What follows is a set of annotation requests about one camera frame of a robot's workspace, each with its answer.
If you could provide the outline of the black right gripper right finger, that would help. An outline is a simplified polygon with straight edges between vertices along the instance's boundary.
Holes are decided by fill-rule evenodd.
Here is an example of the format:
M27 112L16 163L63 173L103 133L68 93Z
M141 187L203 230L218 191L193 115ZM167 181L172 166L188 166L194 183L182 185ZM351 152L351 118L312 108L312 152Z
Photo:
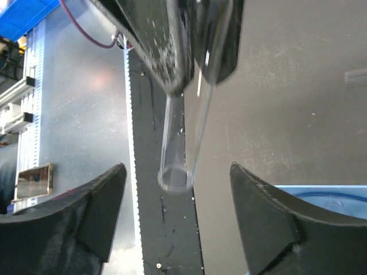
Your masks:
M233 162L230 181L250 274L366 274L366 220L305 202Z

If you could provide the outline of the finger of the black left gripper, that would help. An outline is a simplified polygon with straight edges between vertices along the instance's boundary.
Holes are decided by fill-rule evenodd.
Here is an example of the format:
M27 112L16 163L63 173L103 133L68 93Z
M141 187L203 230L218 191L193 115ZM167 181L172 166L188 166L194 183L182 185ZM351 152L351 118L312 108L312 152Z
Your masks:
M92 4L134 46L166 93L181 93L194 76L194 1L116 1Z
M202 67L204 49L209 46L213 40L209 37L213 31L205 31L206 26L213 26L216 20L216 11L219 1L199 1L196 3L196 35L194 46L194 58L199 67ZM243 17L244 1L233 1L233 11L229 21L228 30L224 40L224 48L220 61L220 67L216 78L216 84L221 84L236 70L240 37L241 24Z

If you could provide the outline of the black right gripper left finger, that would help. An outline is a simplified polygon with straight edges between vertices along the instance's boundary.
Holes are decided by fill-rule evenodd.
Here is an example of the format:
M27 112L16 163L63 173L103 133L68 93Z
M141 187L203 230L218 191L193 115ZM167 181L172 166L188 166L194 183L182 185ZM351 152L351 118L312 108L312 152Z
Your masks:
M1 274L101 274L127 171L119 163L46 202L1 216Z

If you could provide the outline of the blue safety goggles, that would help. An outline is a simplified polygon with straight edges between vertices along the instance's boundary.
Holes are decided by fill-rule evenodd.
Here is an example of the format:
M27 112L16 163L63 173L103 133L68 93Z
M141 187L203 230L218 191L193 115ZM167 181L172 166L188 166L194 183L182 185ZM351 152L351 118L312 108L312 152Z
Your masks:
M296 197L333 211L366 211L366 197L333 191L300 192Z

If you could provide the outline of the short glass test tube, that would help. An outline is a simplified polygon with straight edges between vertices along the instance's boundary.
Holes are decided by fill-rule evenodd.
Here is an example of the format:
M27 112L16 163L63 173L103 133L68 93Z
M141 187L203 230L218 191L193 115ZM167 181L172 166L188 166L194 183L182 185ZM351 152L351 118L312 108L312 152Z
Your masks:
M213 42L204 49L201 68L194 58L194 70L198 73L190 84L196 84L197 88L188 84L183 92L166 98L158 183L167 193L186 193L195 183L196 165L232 11L233 1L219 1L217 22L205 27L205 31L214 32L209 36Z

